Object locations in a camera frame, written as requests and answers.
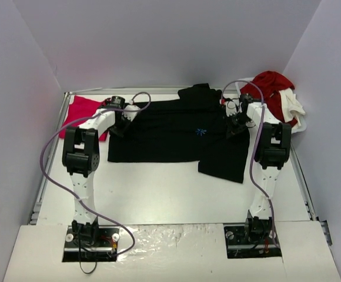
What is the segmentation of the black t shirt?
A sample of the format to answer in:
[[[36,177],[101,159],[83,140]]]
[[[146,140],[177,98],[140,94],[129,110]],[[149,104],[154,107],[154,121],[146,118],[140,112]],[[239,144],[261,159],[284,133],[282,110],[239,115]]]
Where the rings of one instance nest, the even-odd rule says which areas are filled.
[[[151,102],[123,136],[110,135],[108,161],[197,161],[200,173],[243,183],[250,133],[228,126],[221,95],[203,83],[179,90],[176,100]]]

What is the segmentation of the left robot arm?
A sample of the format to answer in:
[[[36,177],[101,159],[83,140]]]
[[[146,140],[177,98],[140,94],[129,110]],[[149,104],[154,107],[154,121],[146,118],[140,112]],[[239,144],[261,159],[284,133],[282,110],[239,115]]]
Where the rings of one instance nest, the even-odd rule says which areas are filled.
[[[100,163],[99,138],[109,130],[122,136],[140,111],[132,100],[126,104],[124,98],[113,96],[80,125],[65,129],[62,164],[71,177],[75,194],[72,231],[88,246],[97,244],[101,238],[93,188]]]

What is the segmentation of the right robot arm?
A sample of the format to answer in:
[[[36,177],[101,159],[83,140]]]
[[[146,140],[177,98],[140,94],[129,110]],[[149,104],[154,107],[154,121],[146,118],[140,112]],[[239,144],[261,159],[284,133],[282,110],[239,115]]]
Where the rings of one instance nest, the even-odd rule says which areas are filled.
[[[273,230],[272,198],[280,171],[290,155],[292,127],[275,118],[260,99],[240,95],[236,113],[226,118],[232,138],[253,123],[257,134],[250,159],[249,177],[257,188],[243,228],[244,238],[255,243]]]

